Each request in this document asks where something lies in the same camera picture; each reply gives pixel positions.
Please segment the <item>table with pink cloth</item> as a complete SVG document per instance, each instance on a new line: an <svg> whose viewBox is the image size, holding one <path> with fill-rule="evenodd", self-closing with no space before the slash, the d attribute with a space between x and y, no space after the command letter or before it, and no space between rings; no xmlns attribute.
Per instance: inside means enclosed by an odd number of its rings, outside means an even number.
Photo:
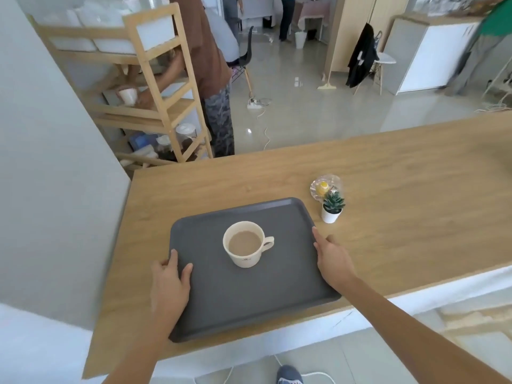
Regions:
<svg viewBox="0 0 512 384"><path fill-rule="evenodd" d="M302 31L306 19L321 19L322 26L329 26L330 7L330 0L296 0L292 21Z"/></svg>

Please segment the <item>person's left hand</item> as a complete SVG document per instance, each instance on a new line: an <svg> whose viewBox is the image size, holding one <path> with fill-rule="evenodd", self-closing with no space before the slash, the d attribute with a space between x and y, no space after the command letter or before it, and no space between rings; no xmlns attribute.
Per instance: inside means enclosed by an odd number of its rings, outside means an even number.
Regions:
<svg viewBox="0 0 512 384"><path fill-rule="evenodd" d="M190 286L182 286L178 270L178 252L172 249L170 258L151 265L151 311L161 318L179 318L189 302Z"/></svg>

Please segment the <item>light wooden wardrobe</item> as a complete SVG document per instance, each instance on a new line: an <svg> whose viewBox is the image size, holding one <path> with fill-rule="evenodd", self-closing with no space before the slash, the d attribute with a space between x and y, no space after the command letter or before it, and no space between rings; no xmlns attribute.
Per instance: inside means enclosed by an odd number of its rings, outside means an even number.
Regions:
<svg viewBox="0 0 512 384"><path fill-rule="evenodd" d="M375 33L382 31L378 50L389 36L394 19L406 11L409 0L337 0L323 67L323 80L331 72L346 72L355 45L368 23Z"/></svg>

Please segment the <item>dark grey plastic tray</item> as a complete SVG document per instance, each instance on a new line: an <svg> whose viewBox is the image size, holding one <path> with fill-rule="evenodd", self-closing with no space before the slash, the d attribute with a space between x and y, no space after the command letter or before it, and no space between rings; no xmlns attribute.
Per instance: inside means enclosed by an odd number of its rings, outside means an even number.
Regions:
<svg viewBox="0 0 512 384"><path fill-rule="evenodd" d="M227 229L242 221L274 237L274 246L250 268L235 265L223 246ZM177 220L170 229L170 249L178 252L179 272L190 263L194 268L189 303L169 339L188 342L339 300L318 270L313 226L298 198Z"/></svg>

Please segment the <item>black jacket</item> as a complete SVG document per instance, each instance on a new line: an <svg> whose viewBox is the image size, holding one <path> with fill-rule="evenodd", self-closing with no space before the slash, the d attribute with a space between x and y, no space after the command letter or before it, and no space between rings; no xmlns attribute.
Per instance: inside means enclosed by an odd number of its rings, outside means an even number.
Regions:
<svg viewBox="0 0 512 384"><path fill-rule="evenodd" d="M368 77L374 62L379 60L375 43L374 29L372 25L366 23L349 60L349 74L346 82L349 88L359 86Z"/></svg>

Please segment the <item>clear jar with dark contents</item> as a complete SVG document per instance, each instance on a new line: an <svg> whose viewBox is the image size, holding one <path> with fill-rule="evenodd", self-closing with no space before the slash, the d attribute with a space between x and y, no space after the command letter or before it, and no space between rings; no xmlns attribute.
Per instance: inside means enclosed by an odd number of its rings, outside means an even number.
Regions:
<svg viewBox="0 0 512 384"><path fill-rule="evenodd" d="M169 156L173 152L169 135L161 135L156 138L156 152L160 159L169 160Z"/></svg>

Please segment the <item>white cup of milky coffee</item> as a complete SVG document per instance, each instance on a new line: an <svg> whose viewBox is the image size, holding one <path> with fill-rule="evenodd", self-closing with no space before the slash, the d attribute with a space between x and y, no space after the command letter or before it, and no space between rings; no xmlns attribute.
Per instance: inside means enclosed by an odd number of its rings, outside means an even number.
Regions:
<svg viewBox="0 0 512 384"><path fill-rule="evenodd" d="M248 269L258 264L262 253L274 246L274 237L265 236L254 222L240 221L225 231L222 243L233 263Z"/></svg>

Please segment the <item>white cabinet with wooden top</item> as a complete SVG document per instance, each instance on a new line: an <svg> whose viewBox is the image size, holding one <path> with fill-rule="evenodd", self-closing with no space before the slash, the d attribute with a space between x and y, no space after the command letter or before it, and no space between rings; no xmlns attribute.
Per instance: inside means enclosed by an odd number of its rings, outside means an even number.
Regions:
<svg viewBox="0 0 512 384"><path fill-rule="evenodd" d="M396 60L383 71L383 88L393 95L447 85L483 17L394 18L383 52Z"/></svg>

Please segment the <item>clear plastic cup with yellow item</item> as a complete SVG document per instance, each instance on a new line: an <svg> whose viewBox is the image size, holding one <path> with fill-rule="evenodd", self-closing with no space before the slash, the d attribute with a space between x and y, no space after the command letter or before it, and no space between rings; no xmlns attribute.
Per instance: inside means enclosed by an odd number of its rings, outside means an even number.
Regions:
<svg viewBox="0 0 512 384"><path fill-rule="evenodd" d="M316 178L310 185L312 198L320 203L328 193L337 192L343 198L342 181L335 174L324 174Z"/></svg>

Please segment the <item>blue container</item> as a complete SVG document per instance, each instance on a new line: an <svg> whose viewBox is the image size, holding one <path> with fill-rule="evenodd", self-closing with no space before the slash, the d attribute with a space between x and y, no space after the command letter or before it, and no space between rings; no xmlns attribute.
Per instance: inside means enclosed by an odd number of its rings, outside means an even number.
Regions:
<svg viewBox="0 0 512 384"><path fill-rule="evenodd" d="M132 151L138 151L148 145L151 145L151 140L149 135L144 132L135 132L134 134L128 137L128 143L132 149Z"/></svg>

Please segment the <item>small succulent in white pot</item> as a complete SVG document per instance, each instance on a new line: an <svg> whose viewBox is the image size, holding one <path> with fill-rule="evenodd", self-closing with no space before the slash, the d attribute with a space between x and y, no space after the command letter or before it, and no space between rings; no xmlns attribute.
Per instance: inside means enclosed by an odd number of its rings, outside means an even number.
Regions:
<svg viewBox="0 0 512 384"><path fill-rule="evenodd" d="M322 203L321 217L327 224L334 223L345 207L345 200L338 190L326 193Z"/></svg>

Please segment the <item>person's right forearm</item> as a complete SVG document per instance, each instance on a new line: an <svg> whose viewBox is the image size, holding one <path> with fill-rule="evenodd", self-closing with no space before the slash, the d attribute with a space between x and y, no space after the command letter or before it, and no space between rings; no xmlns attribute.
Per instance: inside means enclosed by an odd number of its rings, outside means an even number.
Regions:
<svg viewBox="0 0 512 384"><path fill-rule="evenodd" d="M374 327L418 384L512 384L378 294L359 277L343 277L334 286Z"/></svg>

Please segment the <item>white chair with wooden legs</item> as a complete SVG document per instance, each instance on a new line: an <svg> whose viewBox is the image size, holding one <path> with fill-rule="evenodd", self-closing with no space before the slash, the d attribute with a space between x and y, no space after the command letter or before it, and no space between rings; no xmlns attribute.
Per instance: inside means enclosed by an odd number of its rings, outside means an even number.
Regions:
<svg viewBox="0 0 512 384"><path fill-rule="evenodd" d="M377 35L375 36L375 49L377 49L381 37L382 37L382 31L379 31L377 33ZM373 83L376 84L377 78L378 78L379 95L382 95L383 66L385 64L396 64L396 60L384 52L377 52L377 57L378 57L378 60L376 60L374 62L375 67L374 67ZM357 62L358 62L358 65L362 64L362 52L361 51L357 54ZM353 95L357 94L358 89L359 89L359 84L356 86L355 91L353 92Z"/></svg>

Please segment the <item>person's grey shoe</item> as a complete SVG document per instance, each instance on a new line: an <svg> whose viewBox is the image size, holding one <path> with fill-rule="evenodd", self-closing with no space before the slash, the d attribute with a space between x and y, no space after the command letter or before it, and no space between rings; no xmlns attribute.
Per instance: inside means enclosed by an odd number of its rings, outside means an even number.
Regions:
<svg viewBox="0 0 512 384"><path fill-rule="evenodd" d="M277 371L276 384L304 384L304 380L294 366L282 365Z"/></svg>

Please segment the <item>clear jar with white lid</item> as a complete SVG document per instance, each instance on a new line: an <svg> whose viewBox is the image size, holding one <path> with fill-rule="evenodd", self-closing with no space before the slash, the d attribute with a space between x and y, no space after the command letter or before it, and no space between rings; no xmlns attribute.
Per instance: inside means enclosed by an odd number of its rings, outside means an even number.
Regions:
<svg viewBox="0 0 512 384"><path fill-rule="evenodd" d="M197 138L197 129L192 123L181 123L175 128L176 137L182 151L187 150Z"/></svg>

